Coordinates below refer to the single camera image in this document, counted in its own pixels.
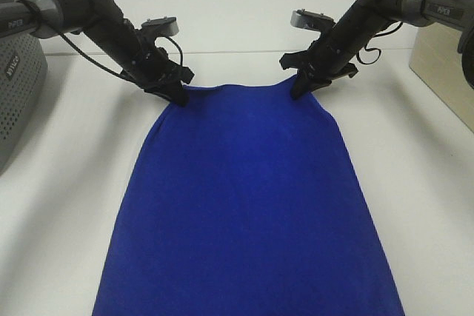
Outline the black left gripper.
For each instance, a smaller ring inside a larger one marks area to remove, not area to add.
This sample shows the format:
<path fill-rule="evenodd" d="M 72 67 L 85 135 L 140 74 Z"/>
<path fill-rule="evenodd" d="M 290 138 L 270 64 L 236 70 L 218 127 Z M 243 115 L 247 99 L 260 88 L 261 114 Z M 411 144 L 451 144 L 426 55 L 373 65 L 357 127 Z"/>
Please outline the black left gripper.
<path fill-rule="evenodd" d="M 189 95 L 183 84 L 189 84 L 194 73 L 189 67 L 172 61 L 164 48 L 145 43 L 138 54 L 122 64 L 121 76 L 145 93 L 185 107 Z"/>

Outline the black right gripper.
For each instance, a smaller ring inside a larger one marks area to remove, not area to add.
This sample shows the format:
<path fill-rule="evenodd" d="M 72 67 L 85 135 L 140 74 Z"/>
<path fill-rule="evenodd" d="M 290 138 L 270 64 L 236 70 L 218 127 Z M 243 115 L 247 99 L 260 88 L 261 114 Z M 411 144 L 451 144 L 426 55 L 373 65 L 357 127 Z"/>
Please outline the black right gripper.
<path fill-rule="evenodd" d="M 330 35 L 320 36 L 306 50 L 285 53 L 279 60 L 281 67 L 297 70 L 291 98 L 297 100 L 306 93 L 328 87 L 337 78 L 352 78 L 358 73 L 350 62 L 354 56 Z"/>

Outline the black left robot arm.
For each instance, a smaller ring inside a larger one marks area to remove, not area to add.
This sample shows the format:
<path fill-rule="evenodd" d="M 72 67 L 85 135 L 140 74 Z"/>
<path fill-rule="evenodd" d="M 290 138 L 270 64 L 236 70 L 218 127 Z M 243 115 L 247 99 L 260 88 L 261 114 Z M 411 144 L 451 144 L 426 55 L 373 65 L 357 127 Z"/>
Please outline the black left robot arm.
<path fill-rule="evenodd" d="M 140 28 L 124 17 L 114 0 L 9 0 L 1 3 L 1 37 L 32 35 L 46 39 L 83 33 L 117 65 L 117 73 L 101 69 L 181 107 L 189 101 L 184 85 L 194 74 L 156 46 L 178 33 L 176 18 L 145 21 Z"/>

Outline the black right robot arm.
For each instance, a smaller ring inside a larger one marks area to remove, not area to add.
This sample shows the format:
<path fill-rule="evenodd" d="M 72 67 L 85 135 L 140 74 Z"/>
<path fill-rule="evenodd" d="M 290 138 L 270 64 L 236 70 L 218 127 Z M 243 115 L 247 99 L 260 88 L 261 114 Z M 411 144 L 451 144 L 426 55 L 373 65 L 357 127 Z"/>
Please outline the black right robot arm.
<path fill-rule="evenodd" d="M 301 9 L 293 12 L 290 23 L 320 34 L 306 50 L 285 53 L 279 61 L 283 69 L 297 71 L 290 91 L 294 99 L 356 75 L 351 59 L 358 58 L 372 38 L 389 35 L 394 23 L 439 23 L 461 32 L 457 51 L 464 78 L 473 83 L 473 0 L 355 0 L 339 21 Z"/>

